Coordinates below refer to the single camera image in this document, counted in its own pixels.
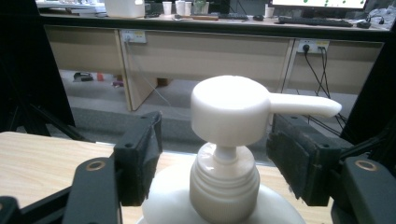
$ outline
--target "white box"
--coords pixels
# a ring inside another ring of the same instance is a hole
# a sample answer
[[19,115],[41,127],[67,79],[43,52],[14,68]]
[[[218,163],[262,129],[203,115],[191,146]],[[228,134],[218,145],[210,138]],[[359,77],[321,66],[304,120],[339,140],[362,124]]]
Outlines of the white box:
[[105,0],[109,17],[137,18],[145,16],[145,0]]

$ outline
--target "black cable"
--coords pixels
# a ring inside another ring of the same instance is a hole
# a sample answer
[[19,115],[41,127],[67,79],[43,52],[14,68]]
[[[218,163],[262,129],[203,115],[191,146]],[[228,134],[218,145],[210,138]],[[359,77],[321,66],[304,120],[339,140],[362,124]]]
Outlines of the black cable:
[[247,12],[245,11],[244,7],[242,7],[242,4],[239,0],[236,0],[236,3],[242,8],[242,10],[244,11],[245,15],[247,15]]
[[[306,55],[307,55],[307,53],[304,54],[305,60],[306,60],[306,62],[308,63],[309,67],[311,68],[311,71],[314,73],[315,79],[317,80],[318,84],[320,84],[318,75],[317,75],[317,73],[315,72],[314,68],[312,67],[312,65],[311,65],[311,63],[309,62],[308,57],[306,57]],[[319,85],[319,87],[326,93],[326,95],[328,95],[327,92],[326,92],[326,90],[323,88],[322,85]]]
[[[332,99],[332,97],[330,96],[329,83],[328,83],[327,73],[326,73],[326,67],[327,67],[327,50],[326,50],[325,48],[323,48],[323,47],[318,47],[318,48],[320,49],[320,52],[321,52],[322,67],[323,67],[323,72],[322,72],[322,76],[321,76],[321,79],[320,79],[320,80],[318,79],[318,75],[317,75],[317,73],[315,72],[314,68],[312,67],[312,65],[311,65],[311,63],[309,62],[308,57],[307,57],[307,53],[308,53],[308,51],[309,51],[309,46],[307,46],[306,48],[303,48],[303,49],[304,49],[304,56],[305,56],[306,62],[308,63],[309,67],[311,68],[311,71],[314,73],[314,76],[315,76],[315,78],[316,78],[316,80],[317,80],[317,82],[318,82],[318,84],[319,84],[318,90],[315,91],[316,96],[319,96],[319,91],[320,91],[320,89],[322,89],[323,92],[326,94],[326,96],[327,96],[329,99]],[[325,87],[326,87],[326,89],[323,87],[323,79],[324,79],[324,81],[325,81]],[[347,119],[346,119],[344,116],[342,116],[340,113],[338,113],[338,114],[337,114],[336,116],[334,116],[334,117],[335,117],[335,119],[337,120],[337,123],[340,125],[340,128],[343,130],[343,129],[344,129],[344,126],[343,126],[343,124],[341,123],[341,121],[343,121],[343,122],[344,122],[344,125],[346,125]],[[308,123],[309,123],[310,120],[313,120],[316,124],[318,124],[318,122],[319,122],[318,119],[314,119],[313,117],[309,116],[309,117],[308,117]],[[326,130],[328,130],[328,131],[331,132],[331,133],[334,133],[334,134],[337,134],[337,135],[340,134],[339,132],[337,132],[336,130],[330,128],[329,126],[327,126],[327,125],[324,124],[324,123],[321,123],[321,124],[319,124],[319,125],[320,125],[321,127],[325,128]]]

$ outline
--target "wooden table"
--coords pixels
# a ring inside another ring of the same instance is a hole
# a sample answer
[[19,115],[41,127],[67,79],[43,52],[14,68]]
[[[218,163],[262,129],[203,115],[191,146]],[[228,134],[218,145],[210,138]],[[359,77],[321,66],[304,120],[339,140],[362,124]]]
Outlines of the wooden table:
[[[0,133],[0,196],[16,197],[20,208],[72,184],[75,169],[82,162],[108,157],[111,146],[24,133]],[[157,172],[165,167],[194,160],[192,154],[164,152]],[[275,167],[258,165],[264,185],[285,197],[306,223],[329,224],[330,206],[308,207],[296,200]],[[136,223],[141,207],[122,207],[123,223]]]

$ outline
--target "keyboard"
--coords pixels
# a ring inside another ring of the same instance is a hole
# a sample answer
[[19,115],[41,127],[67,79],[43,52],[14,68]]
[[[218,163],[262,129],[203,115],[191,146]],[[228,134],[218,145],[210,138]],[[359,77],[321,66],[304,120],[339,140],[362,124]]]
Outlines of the keyboard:
[[219,14],[219,19],[223,20],[242,20],[242,21],[247,21],[248,16],[247,15],[242,15],[242,14]]
[[347,21],[336,21],[327,19],[308,19],[308,18],[287,18],[279,17],[279,24],[304,24],[304,25],[321,25],[321,26],[338,26],[338,27],[352,27],[353,24]]

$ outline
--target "electrical socket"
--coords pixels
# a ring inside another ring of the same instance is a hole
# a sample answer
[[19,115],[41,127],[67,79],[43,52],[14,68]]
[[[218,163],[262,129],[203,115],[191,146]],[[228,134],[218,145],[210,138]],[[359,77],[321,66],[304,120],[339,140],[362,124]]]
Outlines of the electrical socket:
[[147,43],[146,32],[140,30],[121,30],[121,38],[126,43]]
[[308,45],[308,53],[322,53],[319,47],[325,48],[327,51],[329,48],[329,44],[329,40],[301,39],[300,44],[297,48],[297,52],[304,53],[303,46]]

